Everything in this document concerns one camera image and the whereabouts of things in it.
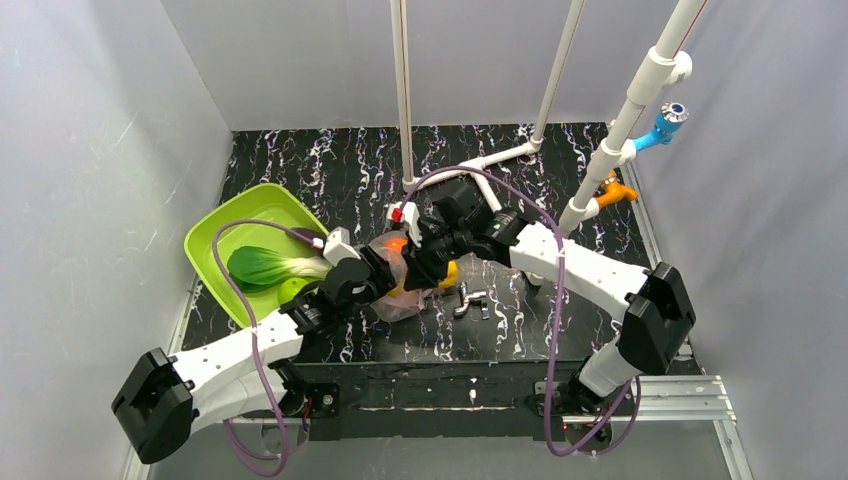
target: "orange tap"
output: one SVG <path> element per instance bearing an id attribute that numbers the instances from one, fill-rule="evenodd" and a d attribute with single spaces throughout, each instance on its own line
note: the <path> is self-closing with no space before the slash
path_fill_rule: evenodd
<path id="1" fill-rule="evenodd" d="M 631 202 L 639 198 L 639 192 L 633 190 L 627 185 L 622 185 L 621 182 L 618 181 L 618 177 L 616 177 L 614 171 L 610 172 L 607 179 L 601 183 L 601 186 L 604 188 L 604 194 L 599 197 L 595 197 L 595 200 L 598 201 L 598 206 L 601 208 L 612 205 L 623 198 L 626 198 Z"/>

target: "marble surface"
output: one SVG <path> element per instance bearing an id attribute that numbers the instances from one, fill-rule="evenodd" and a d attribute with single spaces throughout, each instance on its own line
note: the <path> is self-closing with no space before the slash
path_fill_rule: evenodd
<path id="1" fill-rule="evenodd" d="M 464 125 L 413 129 L 413 151 L 421 172 L 495 153 L 527 140 L 525 125 Z M 577 190 L 591 151 L 606 134 L 600 123 L 555 124 L 538 154 L 491 168 L 556 218 Z M 298 197 L 329 229 L 345 226 L 366 243 L 385 230 L 389 203 L 402 196 L 400 145 L 394 128 L 290 130 L 236 133 L 221 200 L 261 182 L 276 182 Z M 522 206 L 506 192 L 501 202 Z M 425 211 L 432 205 L 425 199 Z M 609 257 L 648 266 L 648 257 L 628 203 L 619 203 L 584 222 L 572 235 L 579 244 Z M 419 362 L 510 361 L 547 358 L 550 352 L 550 284 L 528 288 L 522 275 L 503 266 L 465 257 L 462 279 L 472 290 L 487 289 L 491 319 L 472 308 L 452 318 L 456 295 L 433 299 L 418 317 L 388 324 L 370 310 L 352 318 L 324 344 L 297 361 Z M 560 358 L 582 359 L 612 339 L 619 324 L 589 301 L 571 294 L 564 308 Z M 215 341 L 237 329 L 202 284 L 192 300 L 183 349 Z"/>

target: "blue faucet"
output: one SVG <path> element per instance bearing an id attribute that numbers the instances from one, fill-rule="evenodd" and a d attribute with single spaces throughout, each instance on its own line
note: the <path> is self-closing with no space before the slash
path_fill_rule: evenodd
<path id="1" fill-rule="evenodd" d="M 661 143 L 668 145 L 674 138 L 674 132 L 683 126 L 683 122 L 687 118 L 689 118 L 689 112 L 682 103 L 664 103 L 660 108 L 660 113 L 657 114 L 656 120 L 654 120 L 654 128 L 645 135 L 633 139 L 633 144 L 636 145 L 636 151 L 641 152 L 646 148 L 651 148 Z"/>

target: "purple cable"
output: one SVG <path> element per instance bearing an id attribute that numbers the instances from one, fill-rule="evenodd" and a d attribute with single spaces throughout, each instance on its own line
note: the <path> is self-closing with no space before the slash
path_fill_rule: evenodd
<path id="1" fill-rule="evenodd" d="M 256 225 L 266 225 L 269 227 L 273 227 L 279 230 L 286 232 L 298 240 L 305 243 L 312 243 L 311 240 L 306 238 L 304 235 L 282 225 L 268 222 L 265 220 L 258 219 L 243 219 L 236 220 L 234 222 L 230 222 L 223 227 L 219 228 L 217 232 L 215 232 L 215 238 L 212 240 L 212 256 L 215 258 L 215 263 L 218 265 L 218 268 L 221 270 L 221 274 L 224 275 L 224 278 L 227 279 L 227 283 L 230 284 L 230 287 L 233 291 L 238 295 L 239 300 L 241 300 L 244 309 L 247 310 L 247 315 L 250 317 L 250 326 L 252 329 L 256 329 L 256 314 L 253 312 L 253 309 L 250 308 L 250 303 L 247 301 L 247 297 L 245 297 L 244 293 L 238 288 L 236 282 L 233 280 L 233 277 L 230 276 L 230 273 L 227 271 L 224 266 L 224 262 L 221 260 L 221 254 L 218 251 L 218 241 L 221 239 L 221 234 L 225 231 L 229 230 L 238 225 L 244 224 L 256 224 Z M 230 443 L 233 446 L 233 451 L 236 456 L 239 457 L 239 460 L 250 469 L 253 473 L 262 476 L 262 477 L 275 477 L 279 475 L 280 472 L 286 467 L 286 462 L 288 461 L 289 456 L 289 436 L 286 431 L 285 421 L 283 420 L 283 412 L 280 410 L 280 406 L 277 404 L 277 399 L 274 397 L 274 391 L 271 389 L 271 383 L 268 381 L 268 376 L 265 375 L 265 369 L 262 368 L 262 358 L 259 356 L 259 339 L 255 334 L 251 335 L 251 347 L 253 349 L 253 364 L 256 366 L 256 371 L 259 374 L 259 381 L 262 382 L 262 388 L 265 389 L 265 394 L 268 395 L 268 401 L 271 402 L 271 411 L 274 412 L 274 417 L 277 419 L 277 425 L 280 428 L 280 441 L 282 452 L 279 456 L 269 456 L 269 455 L 260 455 L 257 453 L 253 453 L 247 449 L 236 437 L 235 432 L 233 431 L 233 427 L 230 424 L 229 420 L 224 421 L 224 428 L 227 430 L 227 436 L 230 439 Z M 250 457 L 260 459 L 260 460 L 275 460 L 279 459 L 279 463 L 273 470 L 263 470 L 259 467 L 253 465 L 250 461 Z"/>
<path id="2" fill-rule="evenodd" d="M 504 182 L 500 178 L 492 175 L 491 173 L 489 173 L 485 170 L 480 170 L 478 168 L 466 167 L 465 165 L 453 165 L 453 166 L 449 166 L 449 167 L 439 168 L 439 169 L 433 170 L 432 172 L 425 174 L 420 179 L 418 179 L 417 182 L 415 182 L 415 184 L 412 186 L 412 188 L 409 190 L 409 192 L 403 198 L 403 201 L 400 204 L 400 210 L 403 211 L 403 207 L 406 206 L 407 202 L 409 202 L 410 198 L 412 198 L 412 195 L 416 192 L 416 190 L 421 188 L 421 185 L 427 179 L 433 177 L 434 175 L 438 175 L 440 173 L 457 171 L 457 170 L 475 173 L 475 174 L 482 175 L 482 176 L 486 177 L 488 180 L 491 180 L 491 181 L 497 183 L 498 185 L 506 188 L 512 194 L 516 195 L 518 198 L 520 198 L 522 201 L 524 201 L 524 203 L 526 205 L 530 206 L 531 208 L 533 208 L 537 212 L 539 212 L 539 215 L 541 215 L 542 220 L 545 223 L 547 223 L 548 227 L 550 227 L 550 229 L 553 231 L 554 239 L 556 240 L 556 243 L 557 243 L 557 251 L 562 252 L 565 239 L 562 236 L 562 232 L 560 232 L 560 230 L 559 230 L 559 226 L 554 221 L 554 219 L 550 216 L 550 214 L 548 212 L 546 212 L 542 207 L 538 206 L 536 204 L 536 202 L 531 200 L 527 195 L 524 195 L 519 190 L 517 190 L 515 187 L 507 184 L 506 182 Z M 556 285 L 556 302 L 554 303 L 553 338 L 551 339 L 551 355 L 550 355 L 550 357 L 548 357 L 548 371 L 547 371 L 547 378 L 545 379 L 545 409 L 544 409 L 545 426 L 544 427 L 545 427 L 545 443 L 548 446 L 548 450 L 550 450 L 551 453 L 553 453 L 554 455 L 556 455 L 558 457 L 565 457 L 565 456 L 571 455 L 572 453 L 578 451 L 580 449 L 580 447 L 585 445 L 586 442 L 588 442 L 589 439 L 592 436 L 594 436 L 601 428 L 603 428 L 603 426 L 609 421 L 610 417 L 612 417 L 612 414 L 616 411 L 616 409 L 618 409 L 618 406 L 621 404 L 621 401 L 624 400 L 624 396 L 627 393 L 628 389 L 627 388 L 621 389 L 621 392 L 618 394 L 618 397 L 616 397 L 612 406 L 609 408 L 607 413 L 601 418 L 600 422 L 598 422 L 591 430 L 589 430 L 589 432 L 586 433 L 586 435 L 584 435 L 583 438 L 580 439 L 580 441 L 578 441 L 574 445 L 572 445 L 568 448 L 562 449 L 562 450 L 558 449 L 556 447 L 556 445 L 554 445 L 553 436 L 551 434 L 552 433 L 551 432 L 551 404 L 552 404 L 552 401 L 553 401 L 553 391 L 554 391 L 553 382 L 554 382 L 554 369 L 555 369 L 555 366 L 556 366 L 556 357 L 557 357 L 557 345 L 559 344 L 560 318 L 562 317 L 562 300 L 565 297 L 565 259 L 563 258 L 562 255 L 560 255 L 558 260 L 557 260 L 557 266 L 558 266 L 558 269 L 557 269 L 557 285 Z M 638 412 L 639 412 L 639 399 L 637 398 L 636 408 L 633 411 L 633 416 L 631 417 L 630 423 L 627 425 L 627 428 L 625 429 L 624 433 L 613 445 L 610 445 L 608 448 L 604 449 L 601 453 L 607 453 L 607 452 L 611 451 L 613 448 L 617 447 L 621 443 L 622 440 L 624 440 L 624 437 L 627 434 L 630 433 L 630 429 L 632 428 L 632 426 L 633 426 L 632 424 L 636 420 L 636 415 L 638 414 Z"/>

